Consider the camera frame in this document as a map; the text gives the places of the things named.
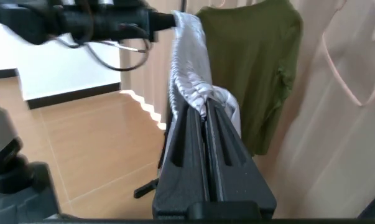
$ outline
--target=black baseboard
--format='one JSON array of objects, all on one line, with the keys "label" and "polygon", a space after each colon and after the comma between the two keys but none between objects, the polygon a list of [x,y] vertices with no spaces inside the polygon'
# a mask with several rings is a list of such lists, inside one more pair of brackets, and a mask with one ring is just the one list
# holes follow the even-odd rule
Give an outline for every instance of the black baseboard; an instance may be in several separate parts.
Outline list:
[{"label": "black baseboard", "polygon": [[4,69],[0,70],[0,78],[11,78],[17,76],[17,69]]},{"label": "black baseboard", "polygon": [[28,107],[30,109],[41,108],[44,106],[56,105],[59,103],[65,103],[72,100],[79,100],[86,97],[96,96],[104,93],[110,93],[113,91],[120,90],[120,83],[113,83],[104,86],[97,86],[93,88],[87,88],[84,90],[72,91],[69,93],[62,93],[53,96],[45,96],[42,98],[27,100]]}]

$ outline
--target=white cloth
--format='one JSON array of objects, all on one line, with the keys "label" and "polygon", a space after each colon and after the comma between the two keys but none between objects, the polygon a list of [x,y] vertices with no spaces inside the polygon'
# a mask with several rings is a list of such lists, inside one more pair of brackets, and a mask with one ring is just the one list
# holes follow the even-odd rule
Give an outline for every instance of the white cloth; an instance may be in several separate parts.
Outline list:
[{"label": "white cloth", "polygon": [[206,116],[208,97],[219,101],[225,108],[237,133],[241,136],[239,106],[236,98],[226,89],[212,86],[212,76],[205,33],[197,16],[173,11],[176,28],[173,42],[169,81],[169,101],[174,119],[178,116],[178,102],[174,91],[179,91],[187,103]]}]

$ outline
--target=floor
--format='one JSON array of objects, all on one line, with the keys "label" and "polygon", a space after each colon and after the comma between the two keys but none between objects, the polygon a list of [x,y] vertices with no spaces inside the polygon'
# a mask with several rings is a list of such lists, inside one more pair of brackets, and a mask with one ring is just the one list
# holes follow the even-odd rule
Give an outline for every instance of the floor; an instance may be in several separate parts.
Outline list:
[{"label": "floor", "polygon": [[0,105],[24,143],[46,162],[62,212],[83,218],[152,218],[153,192],[133,190],[157,175],[163,131],[129,95],[108,93],[29,110],[17,78],[0,79]]}]

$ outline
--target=black mechanical device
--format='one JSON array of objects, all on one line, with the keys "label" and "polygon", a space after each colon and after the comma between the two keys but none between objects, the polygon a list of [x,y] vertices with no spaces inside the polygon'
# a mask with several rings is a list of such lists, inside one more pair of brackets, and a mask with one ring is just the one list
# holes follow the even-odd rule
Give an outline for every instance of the black mechanical device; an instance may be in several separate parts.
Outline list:
[{"label": "black mechanical device", "polygon": [[[147,60],[150,43],[156,41],[155,33],[175,26],[173,15],[156,12],[139,0],[114,0],[113,4],[75,0],[71,5],[56,0],[0,1],[0,23],[37,45],[71,33],[74,44],[57,40],[73,49],[85,47],[99,63],[118,71],[141,66]],[[142,39],[145,46],[135,49],[144,56],[131,68],[106,64],[88,44],[101,42],[123,48],[114,42],[125,39]],[[182,108],[169,152],[161,159],[160,179],[137,191],[137,197],[141,197],[150,188],[157,188],[155,220],[146,221],[86,220],[62,214],[48,165],[28,163],[19,154],[22,141],[6,111],[0,108],[0,224],[268,222],[275,210],[275,198],[221,105],[208,100],[206,120],[186,102]]]}]

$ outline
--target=green shirt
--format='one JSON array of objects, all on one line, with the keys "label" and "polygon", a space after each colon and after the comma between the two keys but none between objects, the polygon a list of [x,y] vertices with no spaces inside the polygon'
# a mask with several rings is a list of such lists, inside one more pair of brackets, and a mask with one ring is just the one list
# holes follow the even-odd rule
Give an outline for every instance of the green shirt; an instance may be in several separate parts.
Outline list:
[{"label": "green shirt", "polygon": [[241,112],[251,155],[266,154],[295,78],[302,19],[288,0],[198,12],[213,84],[228,89]]}]

